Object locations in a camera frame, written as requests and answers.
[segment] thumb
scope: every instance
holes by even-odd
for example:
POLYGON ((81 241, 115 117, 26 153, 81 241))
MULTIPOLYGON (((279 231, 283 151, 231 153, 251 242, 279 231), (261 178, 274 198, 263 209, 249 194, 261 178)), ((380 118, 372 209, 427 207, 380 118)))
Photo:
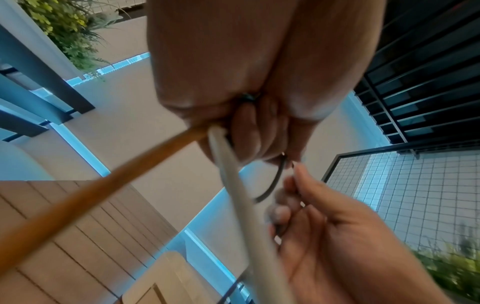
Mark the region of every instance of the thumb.
POLYGON ((303 164, 295 164, 293 177, 303 202, 314 206, 327 216, 329 221, 350 222, 359 219, 361 214, 365 212, 373 212, 368 206, 356 199, 315 180, 303 164))

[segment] wooden stick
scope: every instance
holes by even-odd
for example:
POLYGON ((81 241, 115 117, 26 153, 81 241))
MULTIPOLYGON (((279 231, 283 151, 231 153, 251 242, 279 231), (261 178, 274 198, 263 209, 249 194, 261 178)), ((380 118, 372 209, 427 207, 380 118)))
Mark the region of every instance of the wooden stick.
POLYGON ((188 129, 153 147, 27 221, 0 240, 0 276, 17 266, 62 229, 122 187, 148 172, 186 145, 207 136, 208 126, 188 129))

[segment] hand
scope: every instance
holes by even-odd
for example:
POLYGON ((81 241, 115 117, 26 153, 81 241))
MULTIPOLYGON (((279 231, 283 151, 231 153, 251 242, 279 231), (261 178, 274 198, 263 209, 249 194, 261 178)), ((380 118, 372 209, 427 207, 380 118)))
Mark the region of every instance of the hand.
MULTIPOLYGON (((275 162, 281 152, 299 161, 315 127, 367 68, 385 3, 149 0, 158 99, 188 125, 223 121, 244 164, 275 162), (239 105, 243 93, 264 97, 239 105), (263 105, 270 102, 276 115, 263 105)), ((207 142, 200 146, 211 158, 207 142)))
POLYGON ((373 210, 315 181, 302 164, 268 213, 298 304, 451 303, 373 210))

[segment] green plant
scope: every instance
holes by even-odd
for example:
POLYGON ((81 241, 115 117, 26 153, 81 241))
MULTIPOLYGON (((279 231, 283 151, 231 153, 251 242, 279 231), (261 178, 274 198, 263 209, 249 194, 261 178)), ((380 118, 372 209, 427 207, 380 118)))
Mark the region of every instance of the green plant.
POLYGON ((79 70, 97 76, 105 60, 97 57, 96 43, 102 38, 94 30, 105 28, 116 19, 92 11, 92 0, 17 0, 79 70))
POLYGON ((446 251, 422 249, 414 254, 437 284, 468 299, 480 302, 480 243, 460 226, 462 235, 456 244, 446 244, 446 251))

